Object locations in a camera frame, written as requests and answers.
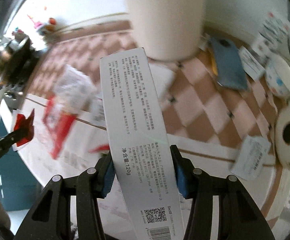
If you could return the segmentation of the white patterned bowl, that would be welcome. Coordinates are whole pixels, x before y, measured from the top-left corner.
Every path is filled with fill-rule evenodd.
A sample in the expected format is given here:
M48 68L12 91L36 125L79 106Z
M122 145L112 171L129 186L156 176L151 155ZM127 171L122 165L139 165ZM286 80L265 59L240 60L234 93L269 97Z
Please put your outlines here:
M265 67L265 80L276 97L290 98L290 66L283 57L271 55Z

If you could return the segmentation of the white toothpaste box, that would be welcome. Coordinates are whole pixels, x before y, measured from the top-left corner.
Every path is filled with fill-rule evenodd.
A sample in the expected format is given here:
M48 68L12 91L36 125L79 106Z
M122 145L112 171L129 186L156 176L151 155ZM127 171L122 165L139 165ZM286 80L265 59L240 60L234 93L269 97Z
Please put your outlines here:
M182 239L184 225L165 123L143 48L100 60L116 176L138 239Z

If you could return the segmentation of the white paper receipt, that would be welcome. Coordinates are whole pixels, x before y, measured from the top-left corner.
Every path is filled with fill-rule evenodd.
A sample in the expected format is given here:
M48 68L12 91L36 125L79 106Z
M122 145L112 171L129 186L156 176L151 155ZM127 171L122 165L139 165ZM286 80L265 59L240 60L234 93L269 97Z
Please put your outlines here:
M271 143L264 137L247 135L231 173L247 181L256 179L261 173L270 148Z

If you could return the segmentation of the white paper towel roll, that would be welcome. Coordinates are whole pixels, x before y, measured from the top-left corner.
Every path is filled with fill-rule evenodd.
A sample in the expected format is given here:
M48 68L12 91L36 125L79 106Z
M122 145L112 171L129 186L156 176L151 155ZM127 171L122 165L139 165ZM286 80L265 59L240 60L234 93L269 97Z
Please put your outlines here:
M158 61L182 61L200 44L206 0L124 0L134 37Z

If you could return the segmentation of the white printed card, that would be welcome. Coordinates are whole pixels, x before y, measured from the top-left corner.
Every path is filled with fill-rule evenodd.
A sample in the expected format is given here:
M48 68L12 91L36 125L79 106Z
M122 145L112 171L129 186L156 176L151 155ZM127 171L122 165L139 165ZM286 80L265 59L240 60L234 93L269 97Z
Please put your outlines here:
M241 46L239 49L239 55L246 74L248 74L253 81L258 81L264 75L265 68L259 64L259 62L244 46Z

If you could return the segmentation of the red snack wrapper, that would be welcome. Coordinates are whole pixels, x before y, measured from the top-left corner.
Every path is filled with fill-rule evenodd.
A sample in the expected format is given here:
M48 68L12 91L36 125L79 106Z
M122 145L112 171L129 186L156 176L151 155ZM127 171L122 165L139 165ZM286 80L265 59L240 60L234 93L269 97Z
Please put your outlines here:
M30 115L25 117L20 111L16 111L16 120L13 131L20 131L20 139L16 141L16 147L21 147L30 142L34 137L34 116L35 110L32 109Z

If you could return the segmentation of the checkered tablecloth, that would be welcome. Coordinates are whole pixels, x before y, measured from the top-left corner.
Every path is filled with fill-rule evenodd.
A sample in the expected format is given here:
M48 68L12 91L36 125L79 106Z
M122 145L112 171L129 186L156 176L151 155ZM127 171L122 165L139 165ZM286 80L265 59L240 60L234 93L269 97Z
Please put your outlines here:
M65 64L81 70L98 85L101 57L135 47L128 21L96 24L61 35L38 65L22 107L25 113L35 113L35 137L21 156L42 185L54 174L77 175L97 161L94 149L108 143L106 130L93 126L85 109L73 124L59 158L52 159L46 150L48 133L42 116ZM219 88L213 80L210 54L203 51L186 61L164 63L160 77L165 79L168 74L174 74L175 80L160 101L168 139L194 165L225 177L246 136L274 141L281 103L273 98L264 79L250 81L246 92Z

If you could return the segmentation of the blue kitchen cabinet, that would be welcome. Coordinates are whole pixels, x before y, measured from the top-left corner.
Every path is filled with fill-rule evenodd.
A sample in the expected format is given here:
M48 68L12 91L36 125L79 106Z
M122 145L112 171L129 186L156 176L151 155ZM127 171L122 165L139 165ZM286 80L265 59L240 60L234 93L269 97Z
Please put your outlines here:
M12 148L0 159L0 200L6 211L30 209L42 186Z

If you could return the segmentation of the red white plastic package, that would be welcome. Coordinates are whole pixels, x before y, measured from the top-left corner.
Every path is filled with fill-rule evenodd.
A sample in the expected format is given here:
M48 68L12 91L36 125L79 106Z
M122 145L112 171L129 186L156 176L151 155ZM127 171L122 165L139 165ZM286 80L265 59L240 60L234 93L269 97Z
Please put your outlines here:
M42 122L48 131L48 152L57 159L64 142L89 97L97 91L90 77L71 65L66 65L53 87Z

